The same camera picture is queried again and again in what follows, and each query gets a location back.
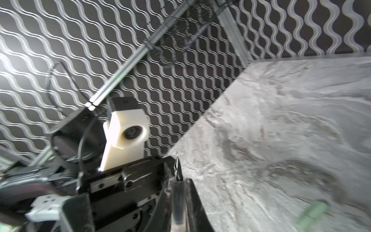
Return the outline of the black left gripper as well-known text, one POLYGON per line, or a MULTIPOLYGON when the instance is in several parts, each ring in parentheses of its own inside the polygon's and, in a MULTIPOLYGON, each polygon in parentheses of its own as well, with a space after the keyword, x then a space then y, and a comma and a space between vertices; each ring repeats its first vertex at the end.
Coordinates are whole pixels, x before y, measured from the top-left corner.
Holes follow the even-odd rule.
POLYGON ((61 206, 60 232, 143 232, 176 158, 148 157, 86 176, 66 170, 58 186, 71 198, 61 206))

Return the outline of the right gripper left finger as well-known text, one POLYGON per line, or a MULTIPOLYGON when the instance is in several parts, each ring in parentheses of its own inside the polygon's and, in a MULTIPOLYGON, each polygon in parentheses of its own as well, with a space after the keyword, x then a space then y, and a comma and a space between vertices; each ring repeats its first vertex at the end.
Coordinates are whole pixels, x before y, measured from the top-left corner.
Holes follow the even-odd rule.
POLYGON ((170 232, 172 223, 172 200, 174 180, 168 180, 160 192, 155 209, 143 232, 170 232))

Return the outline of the tan marker pen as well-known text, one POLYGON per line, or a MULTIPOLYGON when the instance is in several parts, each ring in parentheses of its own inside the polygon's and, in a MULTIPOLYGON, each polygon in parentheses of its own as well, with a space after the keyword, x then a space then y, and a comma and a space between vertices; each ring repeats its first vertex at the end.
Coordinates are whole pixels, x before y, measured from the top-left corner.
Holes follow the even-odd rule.
POLYGON ((174 178, 171 180, 172 188, 172 215, 171 232, 186 232, 186 198, 185 183, 179 156, 176 156, 174 164, 174 178))

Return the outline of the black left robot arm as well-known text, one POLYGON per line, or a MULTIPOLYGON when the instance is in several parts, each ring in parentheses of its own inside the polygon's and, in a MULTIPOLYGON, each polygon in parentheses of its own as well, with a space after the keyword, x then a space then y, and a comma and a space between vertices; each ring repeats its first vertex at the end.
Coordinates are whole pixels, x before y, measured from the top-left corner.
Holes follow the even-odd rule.
POLYGON ((164 232, 170 209, 162 197, 183 179, 172 157, 144 157, 149 122, 140 108, 112 108, 98 144, 95 121, 83 132, 77 168, 53 161, 12 167, 1 180, 1 222, 54 222, 61 232, 164 232))

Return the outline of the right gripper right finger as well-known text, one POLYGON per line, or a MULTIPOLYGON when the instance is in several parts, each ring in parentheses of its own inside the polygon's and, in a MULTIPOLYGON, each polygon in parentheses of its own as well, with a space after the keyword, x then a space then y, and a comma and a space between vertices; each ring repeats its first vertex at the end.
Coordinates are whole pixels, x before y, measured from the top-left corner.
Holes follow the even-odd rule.
POLYGON ((192 179, 186 179, 186 205, 189 232, 214 232, 192 179))

